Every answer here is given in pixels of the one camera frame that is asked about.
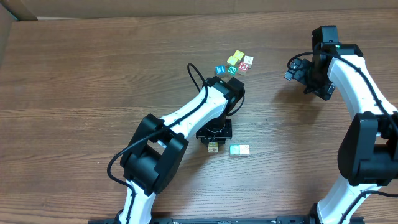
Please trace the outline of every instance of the tabletop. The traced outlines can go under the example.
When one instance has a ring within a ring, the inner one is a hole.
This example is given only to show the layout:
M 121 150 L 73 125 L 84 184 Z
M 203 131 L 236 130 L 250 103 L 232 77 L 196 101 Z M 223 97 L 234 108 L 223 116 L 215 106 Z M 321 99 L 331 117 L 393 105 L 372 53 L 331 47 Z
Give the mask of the tabletop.
M 126 188 L 106 166 L 141 119 L 169 114 L 197 95 L 186 66 L 205 78 L 235 50 L 253 56 L 233 138 L 209 154 L 192 138 L 153 213 L 174 218 L 307 214 L 339 175 L 351 123 L 336 90 L 328 101 L 283 78 L 311 31 L 337 25 L 358 44 L 384 96 L 398 105 L 396 9 L 132 17 L 12 25 L 0 68 L 0 223 L 86 223 L 113 218 Z M 230 157 L 249 144 L 249 157 Z M 158 151 L 160 146 L 153 145 Z M 116 163 L 113 173 L 122 178 Z M 392 181 L 385 192 L 398 193 Z M 394 223 L 398 200 L 370 196 L 357 215 Z

